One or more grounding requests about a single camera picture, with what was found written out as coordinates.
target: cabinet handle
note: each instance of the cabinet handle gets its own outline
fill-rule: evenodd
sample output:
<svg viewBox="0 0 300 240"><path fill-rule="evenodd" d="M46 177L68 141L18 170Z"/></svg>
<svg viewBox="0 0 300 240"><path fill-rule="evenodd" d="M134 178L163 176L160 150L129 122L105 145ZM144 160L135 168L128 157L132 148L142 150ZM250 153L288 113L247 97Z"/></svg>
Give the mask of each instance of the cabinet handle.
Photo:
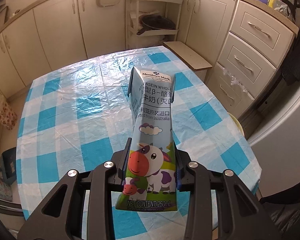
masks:
<svg viewBox="0 0 300 240"><path fill-rule="evenodd" d="M75 4L74 4L74 0L72 0L72 9L73 9L73 14L75 14Z"/></svg>
<svg viewBox="0 0 300 240"><path fill-rule="evenodd" d="M82 11L84 11L84 0L81 0L82 3Z"/></svg>
<svg viewBox="0 0 300 240"><path fill-rule="evenodd" d="M6 51L4 50L4 46L3 46L2 40L0 40L0 49L2 50L3 53L6 53Z"/></svg>
<svg viewBox="0 0 300 240"><path fill-rule="evenodd" d="M219 86L220 86L222 92L223 92L227 97L229 97L232 101L234 101L234 98L232 98L231 96L229 96L228 93L222 88L221 85L219 85Z"/></svg>
<svg viewBox="0 0 300 240"><path fill-rule="evenodd" d="M197 13L197 12L195 11L195 6L196 6L196 4L197 4L197 0L194 1L194 6L193 6L193 12L194 12L194 13Z"/></svg>
<svg viewBox="0 0 300 240"><path fill-rule="evenodd" d="M249 22L249 21L247 21L247 23L248 23L250 26L254 27L256 30L258 30L258 31L262 32L263 34L267 35L267 37L268 37L269 39L271 38L271 36L270 36L268 33L264 32L260 27L254 25L253 23L251 23L251 22Z"/></svg>
<svg viewBox="0 0 300 240"><path fill-rule="evenodd" d="M239 60L239 59L237 58L236 55L234 55L233 57L239 62L239 64L240 64L241 66L243 66L244 68L248 69L248 70L253 74L253 70L252 70L251 68L248 68L241 60Z"/></svg>
<svg viewBox="0 0 300 240"><path fill-rule="evenodd" d="M7 48L10 49L10 42L9 42L9 40L8 40L7 35L5 35L5 36L3 37L3 40L4 40L4 43L6 44Z"/></svg>
<svg viewBox="0 0 300 240"><path fill-rule="evenodd" d="M188 11L190 11L190 8L189 8L189 1L190 1L190 0L187 1L187 10L188 10Z"/></svg>

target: white cloud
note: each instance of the white cloud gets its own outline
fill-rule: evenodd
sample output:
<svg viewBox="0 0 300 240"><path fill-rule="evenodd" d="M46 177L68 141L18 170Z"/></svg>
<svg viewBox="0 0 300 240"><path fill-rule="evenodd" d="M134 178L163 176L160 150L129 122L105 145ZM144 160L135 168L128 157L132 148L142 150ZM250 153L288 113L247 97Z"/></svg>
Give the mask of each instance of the white cloud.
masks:
<svg viewBox="0 0 300 240"><path fill-rule="evenodd" d="M157 135L159 132L162 132L162 129L160 129L158 126L155 126L154 128L151 128L150 126L147 127L141 126L139 130L140 132L143 132L144 134L148 134L148 135Z"/></svg>

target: checkered tablecloth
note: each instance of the checkered tablecloth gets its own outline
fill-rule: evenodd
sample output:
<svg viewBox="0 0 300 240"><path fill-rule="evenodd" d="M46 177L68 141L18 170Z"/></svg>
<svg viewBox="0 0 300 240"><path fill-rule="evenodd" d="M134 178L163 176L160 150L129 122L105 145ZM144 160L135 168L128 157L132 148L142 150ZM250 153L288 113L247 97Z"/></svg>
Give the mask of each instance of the checkered tablecloth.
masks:
<svg viewBox="0 0 300 240"><path fill-rule="evenodd" d="M131 68L175 73L171 106L177 147L208 169L233 170L249 189L261 168L245 138L203 82L165 47L136 49L69 65L33 81L21 116L17 181L28 218L68 170L93 170L124 148L132 135L127 100ZM113 193L113 206L119 193ZM177 192L178 211L142 213L113 207L117 239L183 239L188 193ZM212 192L213 224L217 225ZM84 207L86 226L87 203Z"/></svg>

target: cartoon calf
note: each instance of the cartoon calf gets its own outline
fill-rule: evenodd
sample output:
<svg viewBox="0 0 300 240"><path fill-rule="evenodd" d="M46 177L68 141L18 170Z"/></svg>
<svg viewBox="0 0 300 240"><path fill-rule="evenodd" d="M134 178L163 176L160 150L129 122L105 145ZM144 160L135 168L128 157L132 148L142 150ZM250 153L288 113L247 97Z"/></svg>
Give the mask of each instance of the cartoon calf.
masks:
<svg viewBox="0 0 300 240"><path fill-rule="evenodd" d="M129 156L128 168L138 176L144 176L148 180L147 192L153 191L158 194L163 190L163 194L174 194L176 192L176 173L173 170L161 169L163 162L171 162L171 158L162 148L139 143L141 149L133 152Z"/></svg>
<svg viewBox="0 0 300 240"><path fill-rule="evenodd" d="M123 186L123 194L130 196L129 200L146 200L147 192L145 189L137 188L135 182L139 178L126 177Z"/></svg>

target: black pan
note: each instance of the black pan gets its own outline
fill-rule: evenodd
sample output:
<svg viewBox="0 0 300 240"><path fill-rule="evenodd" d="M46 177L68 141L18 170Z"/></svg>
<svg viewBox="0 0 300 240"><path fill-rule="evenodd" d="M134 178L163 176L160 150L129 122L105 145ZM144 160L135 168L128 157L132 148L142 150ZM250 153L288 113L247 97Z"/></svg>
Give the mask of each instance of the black pan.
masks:
<svg viewBox="0 0 300 240"><path fill-rule="evenodd" d="M143 28L138 31L137 35L141 35L145 31L150 30L174 30L176 25L173 21L162 17L160 15L146 15L141 19L141 24Z"/></svg>

